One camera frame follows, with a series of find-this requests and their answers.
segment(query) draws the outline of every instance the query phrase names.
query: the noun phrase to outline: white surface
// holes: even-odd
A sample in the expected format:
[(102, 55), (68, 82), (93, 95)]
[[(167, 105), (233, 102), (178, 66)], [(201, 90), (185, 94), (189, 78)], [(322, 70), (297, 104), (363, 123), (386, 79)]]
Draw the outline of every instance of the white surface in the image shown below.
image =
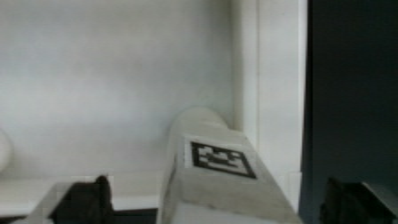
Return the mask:
[(258, 0), (233, 0), (235, 128), (258, 150)]
[[(256, 179), (192, 166), (190, 142), (238, 151)], [(260, 223), (260, 220), (263, 223), (302, 223), (247, 137), (228, 129), (208, 109), (189, 110), (175, 121), (167, 155), (159, 224)], [(214, 164), (231, 171), (224, 162), (215, 160)]]
[[(116, 210), (157, 208), (162, 172), (125, 173), (109, 176)], [(0, 180), (0, 216), (31, 214), (34, 207), (61, 182), (93, 182), (96, 176)]]
[(265, 220), (253, 216), (217, 211), (215, 209), (189, 203), (180, 203), (176, 208), (176, 224), (278, 224), (276, 221)]
[(235, 0), (237, 128), (299, 209), (306, 0)]
[(180, 111), (231, 122), (230, 0), (2, 0), (2, 176), (160, 170)]
[(11, 155), (13, 155), (13, 146), (9, 138), (0, 129), (0, 173), (9, 165)]

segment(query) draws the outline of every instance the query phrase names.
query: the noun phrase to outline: gray wall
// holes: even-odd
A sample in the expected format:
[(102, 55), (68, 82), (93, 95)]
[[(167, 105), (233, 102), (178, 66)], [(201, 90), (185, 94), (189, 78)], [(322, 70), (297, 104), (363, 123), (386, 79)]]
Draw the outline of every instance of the gray wall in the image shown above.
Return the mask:
[(2, 0), (6, 177), (164, 165), (182, 110), (231, 121), (230, 0)]

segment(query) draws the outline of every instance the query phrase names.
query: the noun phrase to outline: white wall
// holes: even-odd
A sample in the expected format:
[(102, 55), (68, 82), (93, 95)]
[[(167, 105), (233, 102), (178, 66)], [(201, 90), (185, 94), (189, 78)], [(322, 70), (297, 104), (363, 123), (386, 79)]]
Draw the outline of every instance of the white wall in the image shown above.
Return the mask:
[(233, 1), (237, 127), (258, 147), (295, 209), (301, 195), (306, 2)]
[(2, 0), (6, 177), (164, 165), (178, 112), (231, 122), (230, 0)]

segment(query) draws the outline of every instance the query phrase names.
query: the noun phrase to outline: white object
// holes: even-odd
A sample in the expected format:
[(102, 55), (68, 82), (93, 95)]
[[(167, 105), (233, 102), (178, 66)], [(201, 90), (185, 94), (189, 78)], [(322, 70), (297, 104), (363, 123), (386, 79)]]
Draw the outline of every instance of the white object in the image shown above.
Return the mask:
[(235, 124), (299, 210), (308, 0), (233, 0)]
[(9, 165), (9, 161), (11, 161), (11, 142), (7, 139), (7, 136), (0, 130), (0, 172), (6, 169), (7, 165)]
[(206, 108), (180, 116), (169, 137), (159, 224), (299, 224), (242, 132)]

